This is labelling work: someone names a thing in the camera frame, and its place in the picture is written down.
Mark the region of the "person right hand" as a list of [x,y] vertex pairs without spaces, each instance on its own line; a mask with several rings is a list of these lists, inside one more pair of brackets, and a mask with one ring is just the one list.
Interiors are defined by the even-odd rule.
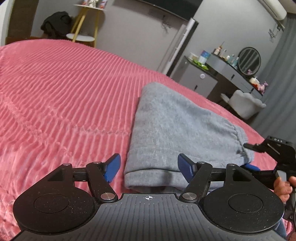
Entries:
[[292,193],[293,187],[296,186],[296,178],[291,176],[288,181],[283,181],[280,177],[274,182],[274,193],[286,203]]

